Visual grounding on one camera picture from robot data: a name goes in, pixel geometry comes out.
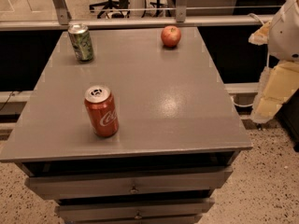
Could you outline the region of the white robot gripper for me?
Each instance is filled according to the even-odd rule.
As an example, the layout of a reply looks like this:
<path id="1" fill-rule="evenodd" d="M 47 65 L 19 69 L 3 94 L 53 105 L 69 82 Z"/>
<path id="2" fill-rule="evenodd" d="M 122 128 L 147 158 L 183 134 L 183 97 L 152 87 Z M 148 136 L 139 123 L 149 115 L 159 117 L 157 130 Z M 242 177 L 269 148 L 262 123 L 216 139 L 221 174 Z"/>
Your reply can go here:
<path id="1" fill-rule="evenodd" d="M 298 0 L 287 0 L 272 21 L 250 35 L 249 42 L 258 46 L 268 43 L 270 55 L 285 60 L 274 68 L 265 67 L 260 76 L 250 119 L 266 123 L 299 89 Z"/>

